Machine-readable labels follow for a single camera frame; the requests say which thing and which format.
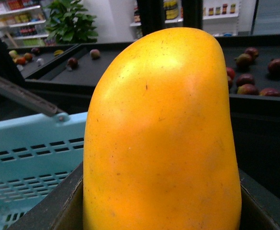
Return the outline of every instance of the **display shelf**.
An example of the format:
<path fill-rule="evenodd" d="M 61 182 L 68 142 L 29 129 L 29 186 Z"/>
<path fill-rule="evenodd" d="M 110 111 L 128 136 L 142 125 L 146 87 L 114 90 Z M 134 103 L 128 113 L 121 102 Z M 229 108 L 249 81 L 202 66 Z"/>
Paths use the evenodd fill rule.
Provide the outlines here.
<path fill-rule="evenodd" d="M 46 20 L 40 20 L 40 21 L 36 21 L 36 22 L 13 24 L 13 25 L 9 25 L 9 27 L 15 28 L 15 27 L 21 27 L 21 26 L 28 26 L 28 25 L 38 25 L 38 24 L 44 24 L 45 22 L 46 22 Z"/>
<path fill-rule="evenodd" d="M 44 38 L 48 37 L 48 34 L 37 34 L 37 35 L 30 35 L 30 36 L 20 36 L 14 37 L 14 40 L 24 40 L 24 39 L 32 39 L 32 38 Z"/>
<path fill-rule="evenodd" d="M 141 23 L 131 23 L 130 26 L 141 26 Z"/>
<path fill-rule="evenodd" d="M 26 11 L 32 11 L 32 10 L 36 10 L 36 9 L 40 9 L 41 6 L 37 5 L 37 6 L 32 6 L 32 7 L 26 7 L 26 8 L 22 8 L 22 9 L 18 9 L 18 10 L 13 10 L 13 11 L 8 11 L 5 13 L 0 13 L 0 17 L 1 16 L 6 16 L 6 15 L 10 15 L 10 14 L 15 14 L 15 13 L 21 13 L 21 12 L 26 12 Z"/>
<path fill-rule="evenodd" d="M 231 14 L 220 14 L 220 15 L 212 15 L 212 16 L 203 16 L 203 21 L 209 21 L 209 20 L 223 20 L 223 19 L 237 19 L 239 16 L 239 13 L 231 13 Z M 165 20 L 166 24 L 170 23 L 180 23 L 183 22 L 183 18 L 175 18 L 171 20 Z M 130 26 L 141 26 L 141 23 L 131 23 Z"/>
<path fill-rule="evenodd" d="M 46 20 L 40 20 L 36 22 L 29 22 L 29 23 L 18 23 L 13 25 L 7 25 L 7 26 L 1 26 L 0 31 L 7 30 L 9 28 L 16 28 L 16 27 L 22 27 L 22 26 L 28 26 L 28 25 L 38 25 L 38 24 L 44 24 Z"/>
<path fill-rule="evenodd" d="M 211 15 L 211 16 L 203 16 L 203 20 L 217 20 L 217 19 L 224 19 L 224 18 L 238 18 L 239 13 L 227 13 L 227 14 L 220 14 L 220 15 Z"/>

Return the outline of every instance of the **jar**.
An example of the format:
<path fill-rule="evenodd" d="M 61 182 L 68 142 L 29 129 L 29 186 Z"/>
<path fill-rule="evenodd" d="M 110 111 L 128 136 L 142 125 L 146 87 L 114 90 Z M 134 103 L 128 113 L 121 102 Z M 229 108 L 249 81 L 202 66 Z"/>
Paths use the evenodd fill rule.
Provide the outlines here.
<path fill-rule="evenodd" d="M 214 15 L 214 8 L 213 7 L 209 8 L 209 16 L 212 16 L 212 15 Z"/>
<path fill-rule="evenodd" d="M 222 14 L 227 14 L 227 4 L 223 4 L 223 12 Z"/>
<path fill-rule="evenodd" d="M 230 13 L 235 13 L 235 4 L 231 4 Z"/>
<path fill-rule="evenodd" d="M 220 15 L 221 14 L 221 7 L 216 7 L 215 8 L 215 15 Z"/>

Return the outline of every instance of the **mango skin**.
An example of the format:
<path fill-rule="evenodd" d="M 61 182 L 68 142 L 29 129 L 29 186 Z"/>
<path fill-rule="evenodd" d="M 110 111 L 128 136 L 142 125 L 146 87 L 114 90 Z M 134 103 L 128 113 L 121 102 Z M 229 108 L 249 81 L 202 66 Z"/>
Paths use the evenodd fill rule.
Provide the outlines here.
<path fill-rule="evenodd" d="M 84 230 L 237 230 L 241 190 L 224 55 L 170 28 L 127 47 L 90 102 Z"/>

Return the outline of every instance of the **small apple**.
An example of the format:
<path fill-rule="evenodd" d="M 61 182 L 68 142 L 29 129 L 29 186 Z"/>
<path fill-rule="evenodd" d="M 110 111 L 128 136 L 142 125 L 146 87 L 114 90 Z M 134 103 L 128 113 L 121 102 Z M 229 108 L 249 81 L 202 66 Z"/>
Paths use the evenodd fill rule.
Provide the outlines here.
<path fill-rule="evenodd" d="M 268 71 L 273 76 L 280 76 L 280 58 L 270 61 Z"/>
<path fill-rule="evenodd" d="M 235 58 L 235 64 L 239 69 L 247 69 L 252 62 L 253 58 L 249 54 L 241 54 Z"/>
<path fill-rule="evenodd" d="M 227 76 L 229 76 L 231 80 L 233 80 L 235 78 L 235 70 L 231 67 L 226 67 L 226 71 L 227 71 Z"/>
<path fill-rule="evenodd" d="M 230 76 L 227 76 L 227 79 L 228 79 L 228 88 L 231 89 L 231 87 L 233 85 L 233 81 Z"/>
<path fill-rule="evenodd" d="M 260 91 L 260 96 L 280 97 L 280 91 L 274 88 L 265 88 Z"/>
<path fill-rule="evenodd" d="M 71 57 L 67 60 L 67 66 L 69 66 L 71 69 L 76 69 L 78 66 L 78 60 L 75 57 Z"/>
<path fill-rule="evenodd" d="M 15 60 L 15 63 L 18 65 L 25 65 L 26 64 L 26 59 L 24 57 L 17 57 Z"/>
<path fill-rule="evenodd" d="M 244 73 L 236 79 L 235 83 L 237 86 L 242 86 L 245 84 L 255 85 L 255 78 L 251 73 Z"/>
<path fill-rule="evenodd" d="M 9 55 L 10 55 L 11 58 L 17 58 L 17 56 L 18 56 L 16 50 L 9 51 Z"/>
<path fill-rule="evenodd" d="M 237 94 L 259 95 L 258 88 L 252 84 L 245 84 L 237 88 Z"/>
<path fill-rule="evenodd" d="M 40 48 L 38 47 L 34 47 L 31 49 L 31 52 L 34 54 L 34 55 L 39 55 L 40 54 Z"/>
<path fill-rule="evenodd" d="M 249 54 L 253 60 L 255 60 L 259 56 L 259 51 L 257 48 L 254 47 L 248 47 L 245 51 L 245 54 Z"/>
<path fill-rule="evenodd" d="M 99 59 L 101 57 L 101 53 L 98 49 L 92 49 L 90 51 L 90 55 L 93 60 Z"/>
<path fill-rule="evenodd" d="M 25 53 L 24 58 L 29 62 L 33 60 L 33 55 L 31 53 Z"/>

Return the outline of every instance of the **white wall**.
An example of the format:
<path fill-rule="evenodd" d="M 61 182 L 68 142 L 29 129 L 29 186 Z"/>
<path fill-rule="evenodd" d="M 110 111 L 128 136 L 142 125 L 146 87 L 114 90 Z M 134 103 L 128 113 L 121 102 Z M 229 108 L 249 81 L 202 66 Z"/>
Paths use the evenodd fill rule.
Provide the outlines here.
<path fill-rule="evenodd" d="M 133 22 L 132 0 L 83 0 L 82 4 L 88 14 L 97 16 L 93 25 L 99 34 L 98 43 L 134 40 L 134 32 L 129 26 Z"/>
<path fill-rule="evenodd" d="M 238 31 L 251 31 L 256 0 L 241 0 Z"/>
<path fill-rule="evenodd" d="M 239 32 L 251 30 L 256 0 L 240 0 Z M 134 0 L 83 0 L 88 13 L 96 15 L 94 26 L 97 27 L 98 43 L 132 42 L 136 39 L 134 21 Z"/>

